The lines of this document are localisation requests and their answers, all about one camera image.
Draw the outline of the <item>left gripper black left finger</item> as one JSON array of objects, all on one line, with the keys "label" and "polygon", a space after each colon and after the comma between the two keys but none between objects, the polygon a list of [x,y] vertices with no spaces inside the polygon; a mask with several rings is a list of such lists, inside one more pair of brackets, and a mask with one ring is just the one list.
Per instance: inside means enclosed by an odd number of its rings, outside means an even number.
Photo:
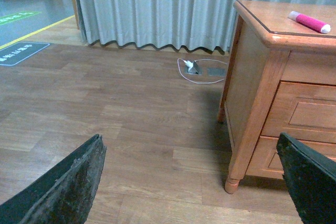
[{"label": "left gripper black left finger", "polygon": [[85,223],[107,148],[94,135],[24,190],[1,204],[1,223]]}]

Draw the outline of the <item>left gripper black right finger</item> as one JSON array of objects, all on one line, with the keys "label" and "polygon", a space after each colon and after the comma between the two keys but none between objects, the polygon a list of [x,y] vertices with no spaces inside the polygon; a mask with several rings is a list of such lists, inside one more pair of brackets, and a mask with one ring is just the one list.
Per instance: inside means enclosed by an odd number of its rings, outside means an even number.
[{"label": "left gripper black right finger", "polygon": [[284,132],[276,149],[301,221],[335,223],[335,162]]}]

